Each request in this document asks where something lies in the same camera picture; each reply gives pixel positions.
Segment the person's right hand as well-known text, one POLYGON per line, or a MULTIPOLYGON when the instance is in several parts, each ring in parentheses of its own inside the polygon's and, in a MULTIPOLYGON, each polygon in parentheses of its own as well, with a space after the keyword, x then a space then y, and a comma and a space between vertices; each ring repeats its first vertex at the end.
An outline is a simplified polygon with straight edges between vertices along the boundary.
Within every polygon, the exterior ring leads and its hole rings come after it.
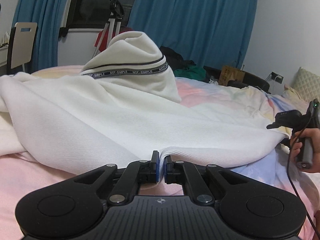
POLYGON ((310 168, 301 167, 300 170, 307 173, 319 173, 319 128, 306 128, 304 131, 293 133, 290 138, 290 160, 295 164, 297 156, 303 153, 303 157, 311 164, 310 168))

